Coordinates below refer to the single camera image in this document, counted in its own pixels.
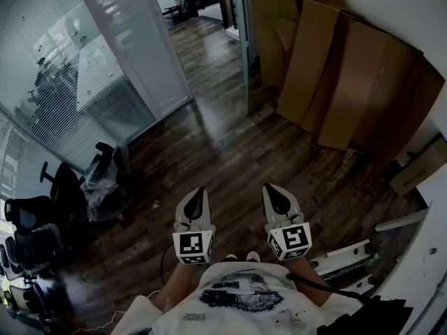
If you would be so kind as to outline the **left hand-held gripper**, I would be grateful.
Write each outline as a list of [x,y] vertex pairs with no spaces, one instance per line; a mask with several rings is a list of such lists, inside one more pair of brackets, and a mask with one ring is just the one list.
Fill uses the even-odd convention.
[[210,218],[208,193],[201,186],[188,193],[176,208],[173,242],[178,260],[183,265],[209,264],[215,230]]

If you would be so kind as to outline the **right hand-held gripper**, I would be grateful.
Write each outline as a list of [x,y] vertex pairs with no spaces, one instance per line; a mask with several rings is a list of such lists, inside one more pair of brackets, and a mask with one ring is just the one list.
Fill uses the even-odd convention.
[[271,183],[262,188],[267,243],[280,261],[304,256],[312,247],[310,225],[296,197]]

